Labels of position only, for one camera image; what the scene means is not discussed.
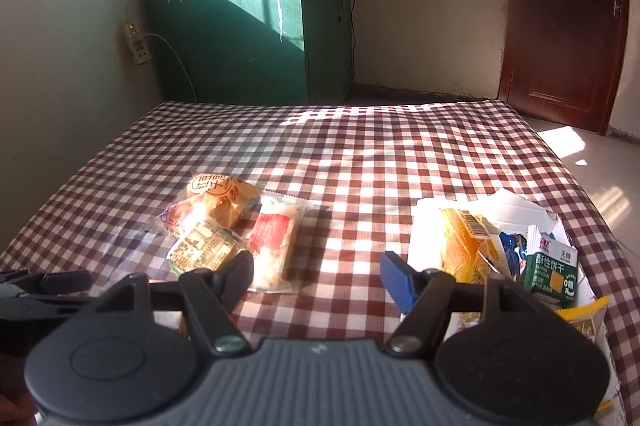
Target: door handle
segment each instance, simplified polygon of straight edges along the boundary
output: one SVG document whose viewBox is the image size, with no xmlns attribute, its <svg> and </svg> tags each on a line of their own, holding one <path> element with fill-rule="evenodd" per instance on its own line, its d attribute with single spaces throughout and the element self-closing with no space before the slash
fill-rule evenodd
<svg viewBox="0 0 640 426">
<path fill-rule="evenodd" d="M 618 18 L 622 9 L 622 0 L 613 0 L 613 16 Z"/>
</svg>

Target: green cabinet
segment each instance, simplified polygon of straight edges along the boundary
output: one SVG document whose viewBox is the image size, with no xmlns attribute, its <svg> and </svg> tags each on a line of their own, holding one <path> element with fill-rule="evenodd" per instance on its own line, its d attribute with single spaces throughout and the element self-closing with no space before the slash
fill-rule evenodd
<svg viewBox="0 0 640 426">
<path fill-rule="evenodd" d="M 351 83 L 351 0 L 147 0 L 203 102 L 339 103 Z M 149 40 L 169 99 L 190 100 L 175 56 Z"/>
</svg>

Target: round black disc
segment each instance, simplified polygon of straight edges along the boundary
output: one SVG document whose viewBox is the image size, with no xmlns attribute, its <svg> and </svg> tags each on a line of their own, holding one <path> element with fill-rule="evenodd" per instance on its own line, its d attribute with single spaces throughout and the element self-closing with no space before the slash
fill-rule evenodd
<svg viewBox="0 0 640 426">
<path fill-rule="evenodd" d="M 84 424 L 148 416 L 182 395 L 197 356 L 178 332 L 139 315 L 70 320 L 29 355 L 27 386 L 45 412 Z"/>
<path fill-rule="evenodd" d="M 449 395 L 490 420 L 574 424 L 593 416 L 609 367 L 555 316 L 505 313 L 445 341 L 434 359 Z"/>
</svg>

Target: metal screw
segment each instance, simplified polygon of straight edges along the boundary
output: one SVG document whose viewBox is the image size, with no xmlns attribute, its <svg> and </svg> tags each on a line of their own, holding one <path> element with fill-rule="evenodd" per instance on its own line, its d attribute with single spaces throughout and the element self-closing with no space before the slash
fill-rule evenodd
<svg viewBox="0 0 640 426">
<path fill-rule="evenodd" d="M 235 354 L 246 348 L 246 341 L 240 336 L 222 336 L 214 347 L 221 354 Z"/>
<path fill-rule="evenodd" d="M 398 354 L 413 354 L 422 347 L 422 342 L 415 336 L 398 336 L 389 343 L 391 350 Z"/>
</svg>

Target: green biscuit package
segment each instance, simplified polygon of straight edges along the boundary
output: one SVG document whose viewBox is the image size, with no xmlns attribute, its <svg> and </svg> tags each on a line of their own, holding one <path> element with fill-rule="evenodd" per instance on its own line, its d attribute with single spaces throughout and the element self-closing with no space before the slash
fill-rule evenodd
<svg viewBox="0 0 640 426">
<path fill-rule="evenodd" d="M 529 226 L 524 288 L 554 306 L 567 307 L 574 301 L 578 252 Z"/>
</svg>

